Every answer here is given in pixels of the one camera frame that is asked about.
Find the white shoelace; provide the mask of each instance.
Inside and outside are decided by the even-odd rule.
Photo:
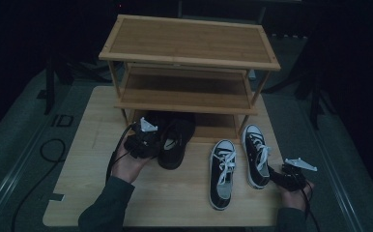
[[[269,155],[269,151],[271,150],[271,148],[262,144],[261,135],[256,134],[256,133],[251,133],[249,136],[250,136],[250,140],[252,141],[253,145],[256,146],[256,150],[259,151],[262,149],[262,155],[259,160],[259,164],[256,166],[258,171],[260,171],[262,170],[263,165],[268,161],[268,155]]]
[[[225,184],[226,175],[234,171],[235,163],[233,162],[233,159],[236,154],[236,152],[228,152],[225,150],[220,150],[218,152],[218,155],[221,155],[220,157],[214,154],[214,156],[221,161],[219,168],[222,170],[222,173],[220,173],[219,180],[217,181],[218,185]]]

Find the dark sleeve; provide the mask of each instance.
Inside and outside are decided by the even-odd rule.
[[[306,232],[304,212],[294,208],[281,208],[277,213],[275,232]]]
[[[134,186],[110,177],[96,202],[78,219],[80,231],[122,231],[123,221]]]

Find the bottom shelf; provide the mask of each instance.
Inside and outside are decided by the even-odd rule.
[[[145,110],[132,110],[129,114],[129,122],[139,122],[146,113]],[[217,143],[220,139],[228,139],[234,143],[241,142],[237,115],[195,113],[195,122],[195,134],[191,142]]]

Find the gray floor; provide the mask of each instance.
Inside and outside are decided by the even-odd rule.
[[[271,38],[274,52],[282,66],[266,87],[287,77],[305,40]],[[81,115],[97,82],[80,79],[73,86],[57,83],[56,105],[44,116],[45,102],[36,99],[44,88],[43,73],[36,76],[14,103],[0,124],[0,231],[10,231],[14,211],[29,189],[49,170],[53,163],[45,161],[40,148],[51,138],[63,139],[67,151],[71,145]],[[263,94],[273,129],[284,158],[303,160],[316,165],[318,172],[304,171],[316,184],[312,212],[321,231],[373,231],[373,184],[359,158],[353,141],[336,115],[323,106],[319,115],[319,130],[308,120],[310,100],[296,100],[297,83],[273,94]],[[54,125],[56,116],[73,118],[70,127]],[[47,157],[57,159],[62,152],[58,142],[43,147]],[[15,221],[15,231],[78,231],[75,227],[49,228],[42,218],[49,195],[56,184],[62,164],[32,192],[24,202]],[[311,219],[309,231],[316,231]],[[195,228],[193,231],[273,231],[272,227],[255,228]]]

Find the hand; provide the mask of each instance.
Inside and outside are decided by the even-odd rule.
[[[304,187],[303,191],[306,193],[307,200],[310,200],[310,196],[312,193],[312,190],[314,188],[314,184],[307,181],[309,185],[306,185]],[[282,197],[282,205],[286,208],[295,208],[302,211],[306,210],[306,202],[304,199],[304,195],[301,192],[301,190],[296,191],[289,191],[286,188],[283,188],[281,186],[277,186],[278,189],[280,189],[280,195]]]
[[[144,167],[151,158],[134,158],[129,151],[124,148],[124,143],[126,141],[127,137],[123,139],[123,142],[118,148],[116,159],[119,160],[112,166],[111,175],[131,184],[138,177],[142,167]]]

